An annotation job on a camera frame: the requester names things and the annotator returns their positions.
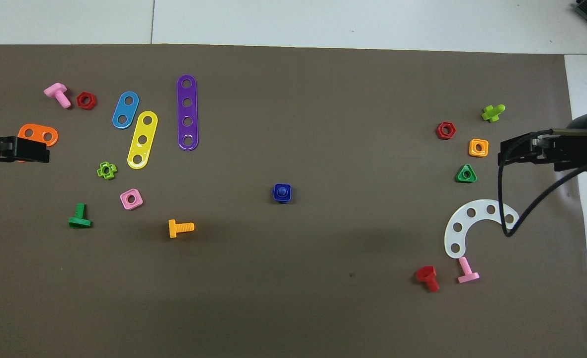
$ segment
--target white table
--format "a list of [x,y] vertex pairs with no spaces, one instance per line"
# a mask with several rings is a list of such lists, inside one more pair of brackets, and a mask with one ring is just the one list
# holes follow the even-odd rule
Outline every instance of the white table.
[[[566,54],[575,118],[587,113],[587,22],[575,14],[574,3],[0,0],[0,44],[204,43]],[[587,173],[578,181],[587,238]]]

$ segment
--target red bolt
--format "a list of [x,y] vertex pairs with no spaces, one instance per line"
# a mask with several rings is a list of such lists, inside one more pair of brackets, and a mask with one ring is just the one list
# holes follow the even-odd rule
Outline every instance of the red bolt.
[[434,279],[437,277],[437,272],[434,270],[434,267],[422,267],[417,271],[416,276],[418,281],[425,282],[430,292],[439,291],[439,284]]
[[441,122],[437,127],[437,136],[441,140],[449,140],[454,137],[455,132],[457,132],[457,129],[452,122]]

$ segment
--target red hex nut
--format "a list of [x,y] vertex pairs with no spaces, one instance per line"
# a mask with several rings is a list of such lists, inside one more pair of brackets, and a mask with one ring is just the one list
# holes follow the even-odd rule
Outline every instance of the red hex nut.
[[457,129],[454,127],[452,122],[441,122],[437,127],[437,136],[441,140],[449,140],[450,138],[454,137],[456,132]]
[[87,109],[88,111],[96,106],[96,96],[88,91],[82,91],[77,96],[77,107]]

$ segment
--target yellow bolt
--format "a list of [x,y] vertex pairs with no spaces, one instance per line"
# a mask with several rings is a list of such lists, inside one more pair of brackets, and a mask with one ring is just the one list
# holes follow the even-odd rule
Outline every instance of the yellow bolt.
[[168,220],[168,224],[170,226],[170,238],[175,238],[176,233],[188,233],[189,231],[194,231],[193,222],[184,222],[182,224],[176,224],[176,220],[171,218],[170,220]]

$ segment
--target purple plastic strip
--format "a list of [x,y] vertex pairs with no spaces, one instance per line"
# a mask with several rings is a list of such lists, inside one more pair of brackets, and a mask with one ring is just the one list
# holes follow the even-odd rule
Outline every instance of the purple plastic strip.
[[196,79],[190,75],[182,75],[176,82],[176,120],[180,149],[196,149],[198,145],[198,100],[196,99]]

